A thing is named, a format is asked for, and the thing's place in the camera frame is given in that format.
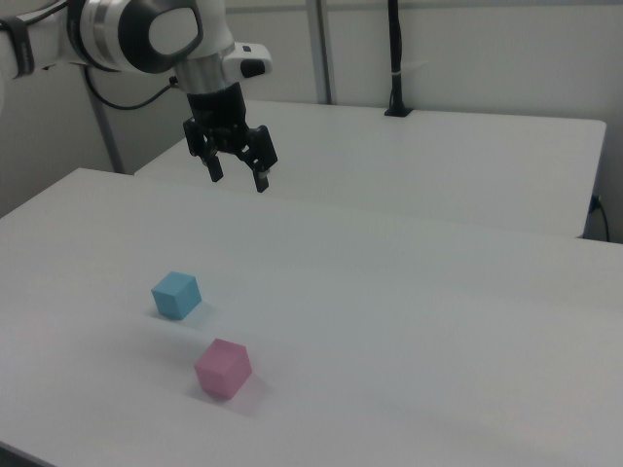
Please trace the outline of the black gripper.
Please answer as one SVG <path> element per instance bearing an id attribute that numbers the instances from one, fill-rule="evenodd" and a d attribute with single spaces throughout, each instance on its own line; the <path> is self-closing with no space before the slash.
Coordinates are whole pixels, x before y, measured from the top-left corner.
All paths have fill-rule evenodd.
<path id="1" fill-rule="evenodd" d="M 278 158 L 266 126 L 249 128 L 240 84 L 213 93 L 188 94 L 192 117 L 184 124 L 189 152 L 201 159 L 210 179 L 223 177 L 217 151 L 239 152 L 238 158 L 251 169 L 256 191 L 269 188 L 268 174 Z"/>

